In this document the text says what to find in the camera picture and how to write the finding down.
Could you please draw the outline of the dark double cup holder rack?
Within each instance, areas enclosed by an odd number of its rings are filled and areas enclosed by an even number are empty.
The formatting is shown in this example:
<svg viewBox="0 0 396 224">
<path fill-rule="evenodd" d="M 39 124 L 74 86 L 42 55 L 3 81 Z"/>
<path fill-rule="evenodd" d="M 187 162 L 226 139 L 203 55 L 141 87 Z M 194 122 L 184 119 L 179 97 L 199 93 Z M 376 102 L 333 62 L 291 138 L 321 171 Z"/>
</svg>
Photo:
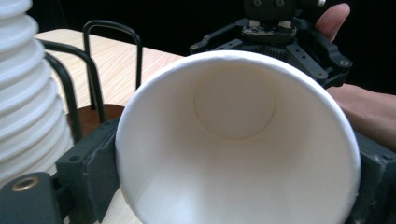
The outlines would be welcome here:
<svg viewBox="0 0 396 224">
<path fill-rule="evenodd" d="M 123 107 L 120 105 L 106 105 L 102 94 L 99 72 L 92 59 L 90 34 L 93 28 L 102 27 L 113 29 L 127 34 L 132 38 L 136 45 L 135 59 L 135 90 L 137 90 L 142 81 L 143 65 L 143 44 L 138 33 L 132 28 L 114 21 L 93 20 L 88 21 L 82 29 L 82 40 L 84 49 L 79 49 L 71 45 L 57 43 L 48 40 L 40 40 L 45 49 L 56 52 L 74 55 L 85 63 L 86 75 L 88 80 L 88 96 L 90 104 L 78 108 L 77 97 L 75 94 L 74 84 L 71 75 L 65 66 L 54 56 L 49 53 L 45 54 L 45 59 L 49 62 L 51 68 L 55 71 L 56 77 L 59 78 L 64 91 L 66 100 L 67 121 L 70 125 L 74 142 L 78 142 L 84 136 L 92 132 L 99 125 L 108 119 L 118 118 Z"/>
</svg>

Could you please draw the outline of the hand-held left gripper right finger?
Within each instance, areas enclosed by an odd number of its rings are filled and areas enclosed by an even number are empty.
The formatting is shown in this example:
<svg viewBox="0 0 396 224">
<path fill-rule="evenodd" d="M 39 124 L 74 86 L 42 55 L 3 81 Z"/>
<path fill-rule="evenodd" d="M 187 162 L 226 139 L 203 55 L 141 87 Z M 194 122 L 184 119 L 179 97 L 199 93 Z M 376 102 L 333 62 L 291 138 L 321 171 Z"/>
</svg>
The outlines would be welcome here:
<svg viewBox="0 0 396 224">
<path fill-rule="evenodd" d="M 345 224 L 396 224 L 396 152 L 355 133 L 361 155 L 359 195 Z"/>
</svg>

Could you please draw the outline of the single white paper cup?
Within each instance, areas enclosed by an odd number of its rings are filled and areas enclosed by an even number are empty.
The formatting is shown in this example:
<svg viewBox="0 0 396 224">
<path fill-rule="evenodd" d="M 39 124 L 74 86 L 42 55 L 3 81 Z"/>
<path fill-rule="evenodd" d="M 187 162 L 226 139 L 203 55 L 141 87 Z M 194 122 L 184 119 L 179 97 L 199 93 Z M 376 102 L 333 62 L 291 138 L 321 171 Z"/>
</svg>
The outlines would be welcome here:
<svg viewBox="0 0 396 224">
<path fill-rule="evenodd" d="M 195 54 L 145 81 L 116 155 L 143 224 L 345 224 L 359 193 L 358 144 L 330 94 L 245 51 Z"/>
</svg>

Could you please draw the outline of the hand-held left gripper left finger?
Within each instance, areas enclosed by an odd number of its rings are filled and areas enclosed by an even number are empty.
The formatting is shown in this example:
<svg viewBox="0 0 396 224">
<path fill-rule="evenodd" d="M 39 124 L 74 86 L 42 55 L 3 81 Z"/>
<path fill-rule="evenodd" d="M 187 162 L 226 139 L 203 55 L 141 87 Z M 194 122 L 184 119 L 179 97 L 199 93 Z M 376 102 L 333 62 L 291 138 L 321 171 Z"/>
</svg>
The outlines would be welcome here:
<svg viewBox="0 0 396 224">
<path fill-rule="evenodd" d="M 56 161 L 59 184 L 71 203 L 63 214 L 71 223 L 102 222 L 119 189 L 115 159 L 119 121 L 102 123 Z"/>
</svg>

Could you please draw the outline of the stack of white paper cups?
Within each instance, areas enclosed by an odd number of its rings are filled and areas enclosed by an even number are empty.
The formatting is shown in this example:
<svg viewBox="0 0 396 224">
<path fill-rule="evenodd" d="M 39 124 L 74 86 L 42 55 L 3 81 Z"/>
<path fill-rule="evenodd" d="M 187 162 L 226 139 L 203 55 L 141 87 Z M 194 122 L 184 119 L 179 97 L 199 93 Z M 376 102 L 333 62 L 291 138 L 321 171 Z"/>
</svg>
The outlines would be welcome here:
<svg viewBox="0 0 396 224">
<path fill-rule="evenodd" d="M 74 140 L 51 77 L 32 0 L 0 0 L 0 188 L 34 172 L 56 172 Z"/>
</svg>

